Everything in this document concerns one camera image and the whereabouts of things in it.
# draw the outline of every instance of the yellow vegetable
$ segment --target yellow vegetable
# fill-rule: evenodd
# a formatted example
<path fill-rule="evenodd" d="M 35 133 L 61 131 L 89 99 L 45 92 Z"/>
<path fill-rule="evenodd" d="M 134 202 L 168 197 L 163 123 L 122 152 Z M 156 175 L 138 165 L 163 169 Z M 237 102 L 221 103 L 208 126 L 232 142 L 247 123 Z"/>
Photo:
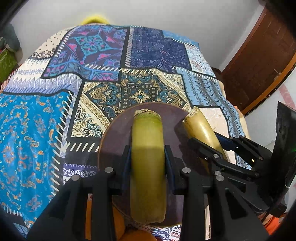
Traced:
<path fill-rule="evenodd" d="M 189 138 L 195 137 L 202 141 L 208 146 L 221 152 L 223 157 L 227 160 L 218 138 L 198 107 L 194 106 L 192 108 L 192 111 L 183 120 L 183 126 L 186 129 Z"/>
<path fill-rule="evenodd" d="M 161 223 L 166 212 L 165 154 L 161 117 L 135 112 L 131 135 L 131 217 L 139 223 Z"/>

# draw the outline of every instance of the patchwork blanket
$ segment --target patchwork blanket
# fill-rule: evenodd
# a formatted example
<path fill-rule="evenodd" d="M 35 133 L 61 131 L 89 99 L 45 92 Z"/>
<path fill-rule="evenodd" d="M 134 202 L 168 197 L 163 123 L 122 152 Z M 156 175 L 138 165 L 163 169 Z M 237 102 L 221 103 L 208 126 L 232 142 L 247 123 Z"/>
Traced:
<path fill-rule="evenodd" d="M 0 202 L 21 217 L 15 225 L 24 236 L 65 181 L 98 171 L 102 135 L 131 106 L 162 102 L 190 111 L 197 105 L 215 131 L 244 136 L 198 43 L 168 31 L 99 24 L 65 29 L 7 81 L 0 94 Z M 248 167 L 234 153 L 229 160 Z M 180 228 L 148 229 L 170 241 L 178 240 Z"/>

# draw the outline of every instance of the gray cloth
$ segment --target gray cloth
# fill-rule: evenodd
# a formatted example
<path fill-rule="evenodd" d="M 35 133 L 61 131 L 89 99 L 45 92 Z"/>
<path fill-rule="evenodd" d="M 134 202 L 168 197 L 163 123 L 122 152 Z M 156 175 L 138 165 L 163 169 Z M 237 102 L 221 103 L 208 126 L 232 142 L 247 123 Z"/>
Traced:
<path fill-rule="evenodd" d="M 9 23 L 0 31 L 0 38 L 4 37 L 5 47 L 10 51 L 17 52 L 20 49 L 20 42 L 15 34 L 13 26 Z"/>

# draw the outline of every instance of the black plastic part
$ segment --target black plastic part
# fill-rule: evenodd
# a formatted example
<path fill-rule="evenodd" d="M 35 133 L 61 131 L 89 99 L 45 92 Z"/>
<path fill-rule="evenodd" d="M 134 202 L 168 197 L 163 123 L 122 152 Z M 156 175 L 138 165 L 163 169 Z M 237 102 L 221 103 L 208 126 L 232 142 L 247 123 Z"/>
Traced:
<path fill-rule="evenodd" d="M 184 173 L 182 177 L 187 182 L 184 192 L 182 229 L 180 241 L 205 240 L 205 205 L 202 187 L 202 177 L 195 171 Z"/>
<path fill-rule="evenodd" d="M 1 240 L 26 241 L 13 224 L 13 220 L 9 217 L 9 213 L 0 207 L 0 237 Z"/>
<path fill-rule="evenodd" d="M 296 173 L 295 124 L 296 112 L 279 103 L 272 155 L 242 136 L 226 138 L 216 133 L 222 147 L 239 154 L 252 170 L 229 163 L 221 153 L 192 138 L 188 144 L 209 162 L 210 176 L 201 176 L 193 169 L 184 173 L 183 161 L 173 156 L 170 146 L 164 147 L 169 187 L 174 195 L 184 195 L 180 241 L 205 239 L 204 194 L 210 207 L 211 240 L 267 240 L 268 234 L 256 215 L 267 211 L 266 215 L 278 217 L 286 210 L 283 197 Z M 27 240 L 85 240 L 87 194 L 92 193 L 92 240 L 114 241 L 111 197 L 127 188 L 130 146 L 125 147 L 122 161 L 113 167 L 112 173 L 101 170 L 92 177 L 70 179 L 39 216 Z"/>

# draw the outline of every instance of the doorknob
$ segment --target doorknob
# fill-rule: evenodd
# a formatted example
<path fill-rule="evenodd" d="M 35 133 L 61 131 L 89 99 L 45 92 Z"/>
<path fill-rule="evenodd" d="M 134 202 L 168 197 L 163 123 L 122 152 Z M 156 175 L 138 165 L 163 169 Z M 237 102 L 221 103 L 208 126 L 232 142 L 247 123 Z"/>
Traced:
<path fill-rule="evenodd" d="M 279 75 L 281 74 L 281 72 L 277 72 L 275 69 L 274 71 L 277 73 L 277 75 L 274 77 L 274 81 L 279 77 Z"/>

